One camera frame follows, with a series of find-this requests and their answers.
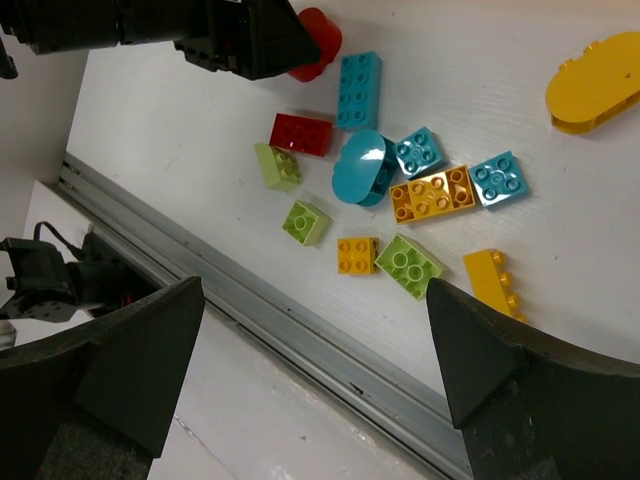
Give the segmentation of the red oval lego brick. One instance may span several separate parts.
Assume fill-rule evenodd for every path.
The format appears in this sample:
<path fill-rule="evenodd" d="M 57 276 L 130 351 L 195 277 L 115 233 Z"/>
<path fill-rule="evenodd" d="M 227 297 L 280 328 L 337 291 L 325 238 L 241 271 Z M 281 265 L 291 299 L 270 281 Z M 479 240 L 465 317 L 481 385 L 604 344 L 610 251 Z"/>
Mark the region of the red oval lego brick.
<path fill-rule="evenodd" d="M 321 50 L 321 59 L 288 72 L 299 82 L 308 83 L 319 77 L 332 63 L 342 45 L 342 32 L 338 25 L 317 7 L 309 7 L 298 14 L 298 18 Z"/>

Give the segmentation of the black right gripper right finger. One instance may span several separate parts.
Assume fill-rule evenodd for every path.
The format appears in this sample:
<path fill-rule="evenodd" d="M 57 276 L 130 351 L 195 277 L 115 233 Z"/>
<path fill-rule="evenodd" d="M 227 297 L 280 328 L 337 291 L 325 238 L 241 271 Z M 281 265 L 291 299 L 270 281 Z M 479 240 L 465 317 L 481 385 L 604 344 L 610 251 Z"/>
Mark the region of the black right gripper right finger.
<path fill-rule="evenodd" d="M 444 280 L 426 304 L 476 479 L 636 479 L 639 367 L 521 323 Z"/>

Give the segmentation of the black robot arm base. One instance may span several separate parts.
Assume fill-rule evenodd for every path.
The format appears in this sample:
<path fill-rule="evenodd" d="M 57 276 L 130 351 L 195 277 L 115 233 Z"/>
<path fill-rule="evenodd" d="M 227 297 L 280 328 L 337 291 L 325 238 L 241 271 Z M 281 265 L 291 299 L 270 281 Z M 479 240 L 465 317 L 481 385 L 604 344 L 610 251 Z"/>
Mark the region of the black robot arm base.
<path fill-rule="evenodd" d="M 6 278 L 13 296 L 1 306 L 3 320 L 71 320 L 78 311 L 97 318 L 127 307 L 160 289 L 159 284 L 97 234 L 80 247 L 41 221 L 33 237 L 1 242 L 13 274 Z"/>

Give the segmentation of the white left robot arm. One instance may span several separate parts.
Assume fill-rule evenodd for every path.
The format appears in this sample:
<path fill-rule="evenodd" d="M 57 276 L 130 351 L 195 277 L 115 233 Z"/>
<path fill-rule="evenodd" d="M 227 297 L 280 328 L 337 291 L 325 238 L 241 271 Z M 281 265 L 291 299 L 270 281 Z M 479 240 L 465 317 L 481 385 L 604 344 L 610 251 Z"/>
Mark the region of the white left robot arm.
<path fill-rule="evenodd" d="M 37 55 L 170 41 L 191 64 L 249 80 L 322 56 L 287 1 L 4 1 L 1 28 Z"/>

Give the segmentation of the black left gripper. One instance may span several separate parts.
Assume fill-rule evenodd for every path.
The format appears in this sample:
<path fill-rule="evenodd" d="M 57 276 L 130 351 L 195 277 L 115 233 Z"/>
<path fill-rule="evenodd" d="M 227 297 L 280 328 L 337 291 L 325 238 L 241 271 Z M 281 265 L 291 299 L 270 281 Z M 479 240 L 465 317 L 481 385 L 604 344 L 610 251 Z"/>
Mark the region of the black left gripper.
<path fill-rule="evenodd" d="M 206 31 L 174 41 L 210 72 L 270 78 L 319 62 L 322 51 L 289 1 L 206 1 Z"/>

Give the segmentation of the red rectangular lego brick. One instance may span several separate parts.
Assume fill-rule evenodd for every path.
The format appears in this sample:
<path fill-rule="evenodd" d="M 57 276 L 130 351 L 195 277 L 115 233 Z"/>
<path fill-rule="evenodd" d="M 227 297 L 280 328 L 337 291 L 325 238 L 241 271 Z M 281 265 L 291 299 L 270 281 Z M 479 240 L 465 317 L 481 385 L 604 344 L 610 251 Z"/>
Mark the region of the red rectangular lego brick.
<path fill-rule="evenodd" d="M 325 157 L 332 132 L 333 124 L 329 121 L 277 113 L 269 144 L 284 150 Z"/>

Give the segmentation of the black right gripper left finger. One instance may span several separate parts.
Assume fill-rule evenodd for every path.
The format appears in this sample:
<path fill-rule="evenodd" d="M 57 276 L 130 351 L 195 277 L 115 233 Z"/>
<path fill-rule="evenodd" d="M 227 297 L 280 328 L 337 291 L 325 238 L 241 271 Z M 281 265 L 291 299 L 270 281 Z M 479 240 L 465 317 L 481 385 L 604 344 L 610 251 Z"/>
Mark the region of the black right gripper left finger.
<path fill-rule="evenodd" d="M 204 311 L 190 277 L 1 353 L 4 479 L 145 479 L 161 457 Z"/>

